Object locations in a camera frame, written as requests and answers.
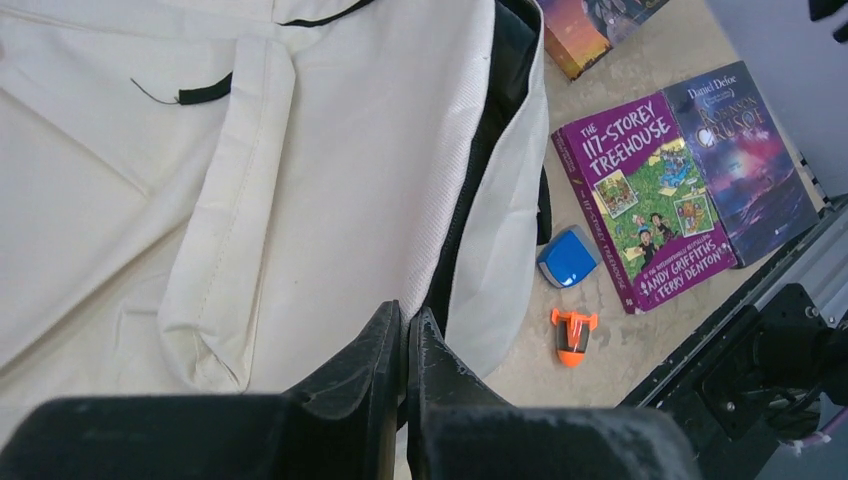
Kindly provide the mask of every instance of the partial book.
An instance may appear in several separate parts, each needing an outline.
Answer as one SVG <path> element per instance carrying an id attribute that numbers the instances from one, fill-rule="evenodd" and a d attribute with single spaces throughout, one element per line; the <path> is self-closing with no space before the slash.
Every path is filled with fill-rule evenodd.
<path id="1" fill-rule="evenodd" d="M 625 311 L 736 265 L 662 92 L 565 125 L 553 141 Z"/>
<path id="2" fill-rule="evenodd" d="M 639 29 L 668 0 L 540 0 L 545 49 L 571 80 Z"/>
<path id="3" fill-rule="evenodd" d="M 663 90 L 730 237 L 750 265 L 819 217 L 743 62 Z"/>

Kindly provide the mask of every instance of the cable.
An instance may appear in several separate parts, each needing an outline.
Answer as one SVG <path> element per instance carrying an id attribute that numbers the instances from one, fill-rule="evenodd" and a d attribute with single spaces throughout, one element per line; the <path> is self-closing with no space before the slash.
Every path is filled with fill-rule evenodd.
<path id="1" fill-rule="evenodd" d="M 770 416 L 768 421 L 771 422 L 782 415 L 798 413 L 805 410 L 819 398 L 821 391 L 821 385 L 816 385 L 799 398 L 797 395 L 793 395 L 788 389 L 781 388 L 777 394 L 787 401 L 787 405 L 783 406 L 780 410 Z"/>
<path id="2" fill-rule="evenodd" d="M 843 407 L 829 422 L 820 430 L 813 432 L 812 435 L 804 437 L 800 440 L 784 442 L 784 445 L 791 447 L 796 455 L 801 454 L 801 450 L 820 443 L 828 443 L 831 440 L 831 435 L 840 425 L 848 420 L 848 407 Z"/>
<path id="3" fill-rule="evenodd" d="M 145 89 L 144 89 L 141 85 L 139 85 L 139 84 L 138 84 L 138 82 L 136 82 L 136 81 L 135 81 L 135 79 L 130 78 L 130 81 L 131 81 L 131 82 L 133 82 L 133 85 L 135 85 L 136 87 L 138 87 L 138 89 L 139 89 L 139 90 L 141 90 L 141 91 L 142 91 L 142 93 L 144 93 L 145 95 L 147 95 L 148 97 L 150 97 L 150 99 L 151 99 L 151 100 L 154 100 L 154 101 L 156 101 L 156 102 L 159 102 L 159 103 L 161 103 L 162 105 L 179 105 L 179 104 L 180 104 L 180 100 L 179 100 L 177 97 L 174 97 L 174 100 L 175 100 L 175 102 L 174 102 L 174 103 L 163 102 L 162 100 L 159 100 L 158 98 L 156 98 L 156 97 L 154 97 L 153 95 L 151 95 L 150 93 L 148 93 L 148 92 L 147 92 L 147 90 L 145 90 Z"/>

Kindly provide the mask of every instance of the table surface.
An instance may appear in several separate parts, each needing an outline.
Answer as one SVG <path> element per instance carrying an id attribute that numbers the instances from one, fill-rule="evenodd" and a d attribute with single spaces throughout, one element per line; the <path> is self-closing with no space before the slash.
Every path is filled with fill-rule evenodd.
<path id="1" fill-rule="evenodd" d="M 704 0 L 674 0 L 572 83 L 549 57 L 545 58 L 550 129 L 737 59 Z M 545 169 L 553 231 L 577 224 L 589 232 L 550 143 Z M 812 190 L 806 175 L 802 178 Z M 764 261 L 722 272 L 643 315 L 624 313 L 603 265 L 569 289 L 553 288 L 537 272 L 515 344 L 485 382 L 520 406 L 614 406 Z M 550 323 L 553 308 L 599 315 L 599 326 L 577 368 L 566 368 L 555 356 Z"/>

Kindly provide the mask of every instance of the orange toy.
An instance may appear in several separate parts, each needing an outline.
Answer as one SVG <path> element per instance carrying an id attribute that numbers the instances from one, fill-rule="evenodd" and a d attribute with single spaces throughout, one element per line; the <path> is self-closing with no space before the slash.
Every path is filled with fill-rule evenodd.
<path id="1" fill-rule="evenodd" d="M 583 361 L 589 332 L 598 326 L 598 314 L 581 315 L 577 312 L 551 312 L 551 322 L 556 327 L 556 348 L 559 360 L 567 367 L 576 367 Z"/>

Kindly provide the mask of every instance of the pink cable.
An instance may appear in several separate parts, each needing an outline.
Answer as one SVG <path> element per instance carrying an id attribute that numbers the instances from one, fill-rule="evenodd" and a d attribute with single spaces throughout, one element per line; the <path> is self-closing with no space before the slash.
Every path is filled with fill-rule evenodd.
<path id="1" fill-rule="evenodd" d="M 827 443 L 830 441 L 830 435 L 841 425 L 848 420 L 848 407 L 844 407 L 839 411 L 833 418 L 830 419 L 821 430 L 813 432 L 809 437 L 802 438 L 800 440 L 793 440 L 791 442 L 787 442 L 786 445 L 792 447 L 795 450 L 795 453 L 800 455 L 801 450 L 807 448 L 812 445 L 817 445 L 819 443 Z"/>

